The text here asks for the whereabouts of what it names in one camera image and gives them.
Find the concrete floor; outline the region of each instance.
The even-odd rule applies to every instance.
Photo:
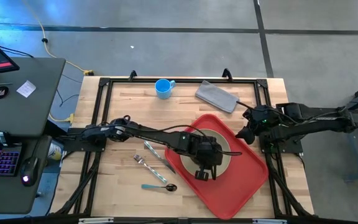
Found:
[[[358,30],[357,0],[259,2],[266,29]],[[46,26],[258,29],[253,0],[38,0],[30,5]],[[37,25],[20,1],[0,0],[0,25],[0,45],[48,57],[41,32],[20,30]],[[136,70],[140,76],[217,77],[227,67],[235,77],[267,77],[263,42],[255,32],[97,30],[47,32],[50,50],[97,75],[129,75]],[[358,90],[358,35],[267,34],[266,43],[273,75],[285,79],[290,101],[340,106]],[[82,79],[70,65],[64,74]],[[62,77],[59,90],[67,98],[79,92],[80,84]],[[55,117],[74,112],[75,98],[62,107],[59,101],[56,96]],[[358,181],[343,181],[354,172],[355,163],[344,135],[310,134],[302,144],[316,214],[358,221]]]

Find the wooden table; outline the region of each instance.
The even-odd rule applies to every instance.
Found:
[[[96,92],[100,77],[84,77],[78,104],[75,111],[74,128],[83,128],[91,123]],[[284,81],[281,78],[268,78],[268,89],[272,104],[288,102]],[[199,83],[179,83],[171,98],[160,100],[155,96],[153,83],[115,83],[109,107],[108,121],[129,114],[136,123],[162,129],[177,124],[191,124],[202,114],[218,116],[235,133],[247,120],[241,115],[245,108],[236,106],[232,114],[227,114],[195,97]],[[217,84],[218,87],[237,95],[242,102],[256,105],[252,85]],[[106,88],[102,95],[98,122],[101,121]],[[164,147],[152,144],[163,156]],[[259,142],[250,145],[264,161]],[[169,183],[176,184],[176,192],[153,192],[142,190],[141,184],[161,183],[145,167],[138,165],[132,156],[140,154],[147,163],[161,173]],[[282,155],[288,188],[304,208],[313,213],[308,184],[302,163],[292,154]],[[68,200],[78,185],[84,153],[75,152],[67,157],[62,165],[51,212],[57,211]],[[282,194],[278,191],[280,208],[284,211]],[[173,174],[152,153],[145,148],[143,140],[131,138],[126,142],[108,141],[102,154],[98,180],[93,201],[92,216],[110,217],[193,217],[214,218],[206,205],[185,184],[179,175]],[[269,182],[254,194],[234,218],[273,217]]]

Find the blue cup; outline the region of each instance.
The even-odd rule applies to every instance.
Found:
[[[155,82],[155,91],[157,96],[162,99],[168,99],[171,96],[172,88],[175,87],[175,81],[168,81],[166,79],[160,79]]]

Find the gray cloth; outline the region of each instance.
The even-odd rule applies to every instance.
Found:
[[[237,101],[239,100],[239,98],[233,94],[228,93],[205,80],[198,88],[196,96],[228,113],[234,111]]]

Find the knife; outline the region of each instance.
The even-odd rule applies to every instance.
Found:
[[[162,162],[164,163],[174,174],[176,174],[175,170],[173,169],[173,167],[171,166],[171,164],[169,164],[169,162],[165,159],[162,159],[161,156],[153,149],[153,147],[147,142],[144,141],[144,144],[147,146],[148,149],[150,149],[150,151],[152,151],[152,153]]]

